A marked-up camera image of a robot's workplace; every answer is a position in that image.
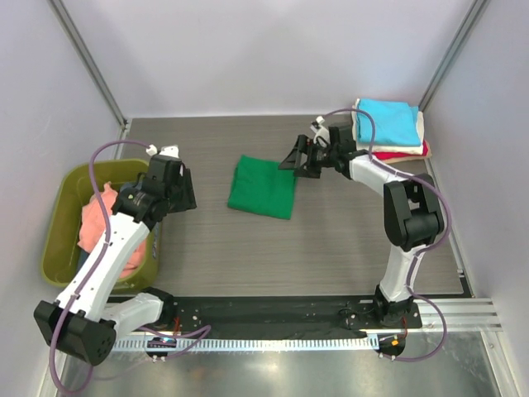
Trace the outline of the green t shirt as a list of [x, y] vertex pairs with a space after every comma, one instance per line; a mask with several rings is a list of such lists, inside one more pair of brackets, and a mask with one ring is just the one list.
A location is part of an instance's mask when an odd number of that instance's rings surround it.
[[280, 170], [279, 162], [242, 155], [234, 170], [227, 207], [289, 220], [296, 185], [293, 171]]

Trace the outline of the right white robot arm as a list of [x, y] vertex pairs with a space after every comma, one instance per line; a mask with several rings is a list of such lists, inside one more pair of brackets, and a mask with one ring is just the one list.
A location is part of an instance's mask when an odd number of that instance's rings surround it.
[[313, 138], [299, 135], [278, 166], [312, 179], [318, 179], [323, 168], [367, 186], [383, 199], [384, 230], [391, 247], [384, 277], [375, 287], [372, 314], [382, 327], [400, 324], [412, 312], [412, 290], [426, 249], [445, 230], [433, 180], [428, 174], [408, 175], [378, 162], [338, 126]]

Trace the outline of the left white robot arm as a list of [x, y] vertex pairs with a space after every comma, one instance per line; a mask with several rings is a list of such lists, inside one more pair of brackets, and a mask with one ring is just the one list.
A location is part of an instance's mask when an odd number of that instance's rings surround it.
[[164, 331], [175, 320], [174, 297], [143, 289], [110, 309], [107, 300], [132, 253], [169, 213], [194, 209], [191, 171], [162, 151], [150, 158], [140, 188], [124, 189], [112, 207], [109, 231], [55, 302], [40, 301], [34, 319], [50, 349], [100, 365], [115, 341], [146, 325]]

